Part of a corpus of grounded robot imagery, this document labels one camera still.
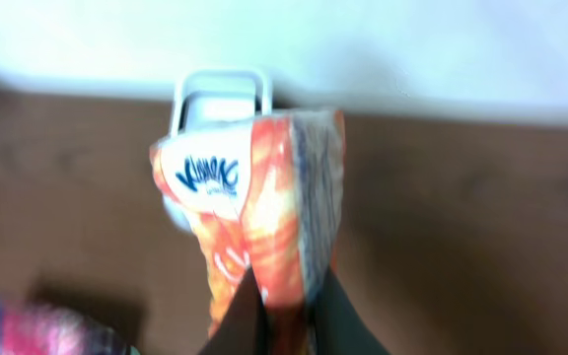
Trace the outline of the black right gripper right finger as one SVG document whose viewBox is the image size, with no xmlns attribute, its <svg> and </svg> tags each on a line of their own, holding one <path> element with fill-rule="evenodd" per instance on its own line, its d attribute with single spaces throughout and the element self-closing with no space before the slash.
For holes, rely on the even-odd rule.
<svg viewBox="0 0 568 355">
<path fill-rule="evenodd" d="M 316 355 L 390 355 L 359 317 L 331 268 L 307 303 L 310 351 Z"/>
</svg>

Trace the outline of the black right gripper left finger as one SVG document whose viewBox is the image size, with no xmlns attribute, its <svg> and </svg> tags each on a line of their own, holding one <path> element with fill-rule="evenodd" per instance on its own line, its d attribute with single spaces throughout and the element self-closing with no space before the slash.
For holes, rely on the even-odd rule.
<svg viewBox="0 0 568 355">
<path fill-rule="evenodd" d="M 268 338 L 266 311 L 250 268 L 218 329 L 199 355 L 268 355 Z"/>
</svg>

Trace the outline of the small orange snack packet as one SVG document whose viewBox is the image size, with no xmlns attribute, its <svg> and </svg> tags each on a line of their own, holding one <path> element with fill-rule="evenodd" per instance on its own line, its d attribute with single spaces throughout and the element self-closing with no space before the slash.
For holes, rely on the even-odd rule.
<svg viewBox="0 0 568 355">
<path fill-rule="evenodd" d="M 211 122 L 152 145 L 155 184 L 205 257 L 212 330 L 251 271 L 271 352 L 313 351 L 306 310 L 334 261 L 344 156 L 344 117 L 336 109 Z"/>
</svg>

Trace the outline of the red purple snack bag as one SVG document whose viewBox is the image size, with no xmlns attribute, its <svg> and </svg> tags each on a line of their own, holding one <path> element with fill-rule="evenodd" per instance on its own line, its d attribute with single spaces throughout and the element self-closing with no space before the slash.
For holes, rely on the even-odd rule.
<svg viewBox="0 0 568 355">
<path fill-rule="evenodd" d="M 0 301 L 0 355 L 139 355 L 111 327 L 67 308 Z"/>
</svg>

